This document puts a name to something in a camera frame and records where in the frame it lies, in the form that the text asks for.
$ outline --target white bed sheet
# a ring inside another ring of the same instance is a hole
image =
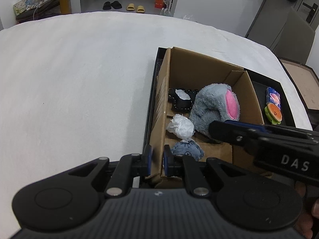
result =
[[[19,225],[23,186],[100,156],[140,153],[158,47],[181,47],[281,82],[296,126],[311,129],[266,47],[171,17],[93,12],[0,31],[0,238]]]

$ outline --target gray floor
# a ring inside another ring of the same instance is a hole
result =
[[[81,11],[82,12],[96,12],[103,11],[103,4],[107,1],[114,2],[116,0],[80,0],[81,1]],[[155,0],[117,0],[122,4],[122,9],[115,10],[114,8],[107,11],[119,11],[119,12],[129,12],[126,7],[129,3],[134,3],[135,11],[129,13],[136,13],[136,8],[138,5],[143,5],[146,14],[157,14],[159,15],[161,9],[155,8]]]

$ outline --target chair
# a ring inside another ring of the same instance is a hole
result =
[[[315,31],[291,8],[274,54],[306,64],[314,39]]]

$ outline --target crumpled tissue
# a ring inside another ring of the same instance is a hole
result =
[[[176,114],[167,125],[166,130],[182,140],[190,139],[194,135],[194,124],[185,116]]]

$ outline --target gray plush toy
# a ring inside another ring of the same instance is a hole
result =
[[[232,88],[223,83],[207,85],[196,95],[189,119],[195,130],[208,136],[208,127],[214,120],[239,120],[239,103]]]

